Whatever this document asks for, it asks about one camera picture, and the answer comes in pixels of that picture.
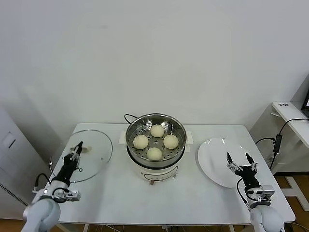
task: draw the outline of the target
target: white wall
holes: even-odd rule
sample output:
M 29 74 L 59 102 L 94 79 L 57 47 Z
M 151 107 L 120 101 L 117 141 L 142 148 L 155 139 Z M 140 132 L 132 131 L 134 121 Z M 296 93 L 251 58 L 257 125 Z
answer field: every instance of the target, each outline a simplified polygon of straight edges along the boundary
M 45 160 L 78 122 L 244 124 L 309 73 L 307 0 L 0 0 L 0 101 Z

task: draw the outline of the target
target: pot lid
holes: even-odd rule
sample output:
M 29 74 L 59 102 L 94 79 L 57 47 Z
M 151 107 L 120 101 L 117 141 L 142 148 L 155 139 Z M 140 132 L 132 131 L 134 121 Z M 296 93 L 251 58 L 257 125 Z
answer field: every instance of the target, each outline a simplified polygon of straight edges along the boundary
M 64 164 L 63 158 L 83 142 L 82 151 L 79 155 L 78 169 L 73 172 L 71 183 L 86 181 L 106 166 L 112 157 L 112 141 L 107 134 L 99 130 L 81 130 L 71 135 L 61 157 L 55 168 L 50 158 L 49 168 L 54 176 L 60 171 Z

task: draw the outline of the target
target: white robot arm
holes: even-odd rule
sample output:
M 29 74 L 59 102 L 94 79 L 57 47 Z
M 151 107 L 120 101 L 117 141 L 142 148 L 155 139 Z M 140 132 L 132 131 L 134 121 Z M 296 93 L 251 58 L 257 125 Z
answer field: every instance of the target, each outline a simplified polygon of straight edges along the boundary
M 64 165 L 58 175 L 53 178 L 50 186 L 39 191 L 34 187 L 36 193 L 31 205 L 24 211 L 26 223 L 22 232 L 46 232 L 53 228 L 60 218 L 59 203 L 66 201 L 79 201 L 80 193 L 69 190 L 70 178 L 78 169 L 80 153 L 83 142 L 81 141 L 75 149 L 64 157 Z
M 250 221 L 255 232 L 285 232 L 284 221 L 277 210 L 270 207 L 270 197 L 274 194 L 272 186 L 261 186 L 255 178 L 257 173 L 257 163 L 246 153 L 250 165 L 238 166 L 232 161 L 231 156 L 227 153 L 228 168 L 240 176 L 245 183 L 245 193 L 247 200 L 241 195 L 238 184 L 237 190 L 250 211 Z

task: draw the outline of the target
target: white table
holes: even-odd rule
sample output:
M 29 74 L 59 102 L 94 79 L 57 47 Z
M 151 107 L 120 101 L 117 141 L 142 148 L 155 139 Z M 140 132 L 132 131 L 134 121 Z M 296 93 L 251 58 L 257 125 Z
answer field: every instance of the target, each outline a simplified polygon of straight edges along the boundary
M 301 102 L 289 101 L 274 101 L 274 109 L 279 113 L 284 121 L 299 118 L 306 119 L 307 117 L 301 112 Z M 306 147 L 309 147 L 309 122 L 307 121 L 291 121 L 288 123 L 294 133 L 299 137 Z
M 302 112 L 301 102 L 289 102 L 289 101 L 274 101 L 273 102 L 274 109 L 278 112 L 278 114 L 283 118 L 284 121 L 288 121 L 290 119 L 299 118 L 305 119 L 307 118 Z M 303 144 L 309 148 L 309 122 L 307 121 L 291 121 L 288 123 L 294 133 L 299 137 L 299 139 L 303 142 Z M 300 190 L 296 181 L 293 177 L 287 176 L 287 181 L 291 188 L 282 189 L 283 193 L 287 197 L 297 197 L 301 206 L 305 211 L 309 211 L 309 202 L 304 196 L 303 192 Z
M 90 180 L 71 184 L 82 197 L 79 202 L 61 204 L 59 222 L 121 225 L 233 225 L 249 224 L 249 212 L 236 189 L 221 187 L 197 167 L 199 145 L 209 138 L 226 138 L 241 144 L 259 163 L 256 175 L 263 185 L 276 191 L 272 207 L 284 221 L 295 216 L 262 155 L 244 126 L 185 125 L 194 144 L 182 158 L 181 169 L 171 178 L 151 186 L 131 170 L 124 145 L 118 144 L 127 124 L 78 124 L 74 130 L 96 129 L 109 135 L 114 146 L 108 167 Z M 63 161 L 59 159 L 57 172 Z

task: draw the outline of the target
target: cable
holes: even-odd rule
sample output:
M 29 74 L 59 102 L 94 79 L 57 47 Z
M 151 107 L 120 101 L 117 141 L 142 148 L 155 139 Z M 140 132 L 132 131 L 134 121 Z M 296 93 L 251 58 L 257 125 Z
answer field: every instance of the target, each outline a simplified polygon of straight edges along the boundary
M 203 226 L 208 232 L 212 232 L 211 230 L 209 230 L 209 229 L 207 229 L 207 227 L 206 226 Z
M 269 140 L 272 140 L 272 141 L 275 141 L 275 140 L 276 140 L 275 138 L 263 138 L 263 139 L 259 139 L 259 140 L 255 143 L 255 145 L 257 145 L 260 141 L 265 140 L 265 139 L 269 139 Z
M 283 128 L 285 127 L 285 125 L 288 124 L 291 121 L 309 121 L 309 118 L 307 118 L 307 119 L 295 118 L 295 119 L 290 119 L 290 120 L 286 121 L 285 124 L 283 125 L 283 127 L 281 128 L 279 135 L 281 135 L 281 132 L 282 132 Z
M 253 199 L 252 197 L 249 197 L 247 192 L 246 192 L 246 196 L 247 196 L 251 201 L 258 202 L 258 200 Z
M 294 222 L 290 222 L 291 224 L 294 224 L 294 225 L 297 225 L 297 226 L 300 226 L 301 228 L 305 229 L 306 231 L 309 231 L 309 229 L 307 227 L 304 227 L 298 223 L 294 223 Z
M 115 232 L 115 231 L 117 231 L 117 232 L 121 232 L 120 230 L 115 229 L 115 227 L 114 227 L 113 225 L 112 225 L 112 227 L 111 227 L 111 226 L 109 226 L 109 225 L 105 225 L 105 226 L 107 226 L 108 228 L 110 228 L 110 229 L 114 230 L 114 232 Z
M 288 225 L 290 225 L 293 228 L 293 225 L 291 223 L 288 223 Z M 302 228 L 302 227 L 300 227 L 300 228 L 303 230 L 303 232 L 307 232 L 304 228 Z
M 248 204 L 248 202 L 246 201 L 246 199 L 242 196 L 240 190 L 239 190 L 239 183 L 242 181 L 242 178 L 238 180 L 237 182 L 237 192 L 238 194 L 240 195 L 240 197 L 242 198 L 242 201 L 245 203 L 245 204 Z
M 40 178 L 41 175 L 44 176 L 44 177 L 46 178 L 46 180 L 48 181 L 49 184 L 51 184 L 49 178 L 47 177 L 47 175 L 46 175 L 45 173 L 41 173 L 41 174 L 39 174 L 39 175 L 37 176 L 37 178 L 36 178 L 36 180 L 35 180 L 35 183 L 34 183 L 34 187 L 39 186 L 39 178 Z
M 284 123 L 284 125 L 281 127 L 281 130 L 280 130 L 279 134 L 276 135 L 276 138 L 275 138 L 275 139 L 273 139 L 273 138 L 263 138 L 263 139 L 258 140 L 258 141 L 255 143 L 255 144 L 257 144 L 258 142 L 260 142 L 260 141 L 262 141 L 262 140 L 265 140 L 265 139 L 270 139 L 270 140 L 272 140 L 272 141 L 275 141 L 275 142 L 274 142 L 274 150 L 273 150 L 273 152 L 274 152 L 274 158 L 273 158 L 272 161 L 271 161 L 271 165 L 270 165 L 269 169 L 272 168 L 272 165 L 274 164 L 275 158 L 276 158 L 277 154 L 279 153 L 280 145 L 281 145 L 281 141 L 282 141 L 282 135 L 281 135 L 281 133 L 282 133 L 284 127 L 285 127 L 289 122 L 291 122 L 291 121 L 309 121 L 309 118 L 307 118 L 307 119 L 294 118 L 294 119 L 287 120 L 287 121 Z
M 290 223 L 285 223 L 284 224 L 284 230 L 286 232 L 294 232 L 293 226 Z
M 124 118 L 125 118 L 125 121 L 128 123 L 128 124 L 131 124 L 131 122 L 129 120 L 127 120 L 126 116 L 131 116 L 131 117 L 134 117 L 134 118 L 137 118 L 136 116 L 134 115 L 131 115 L 131 114 L 125 114 Z
M 274 153 L 274 158 L 272 159 L 272 161 L 271 161 L 271 165 L 270 165 L 270 168 L 269 169 L 271 169 L 272 168 L 272 165 L 274 164 L 274 161 L 275 161 L 275 157 L 277 156 L 277 153 Z
M 61 190 L 65 191 L 65 192 L 69 192 L 69 190 L 68 190 L 67 188 L 55 188 L 54 191 L 53 191 L 53 193 L 52 193 L 52 196 L 54 195 L 54 193 L 55 193 L 58 189 L 61 189 Z

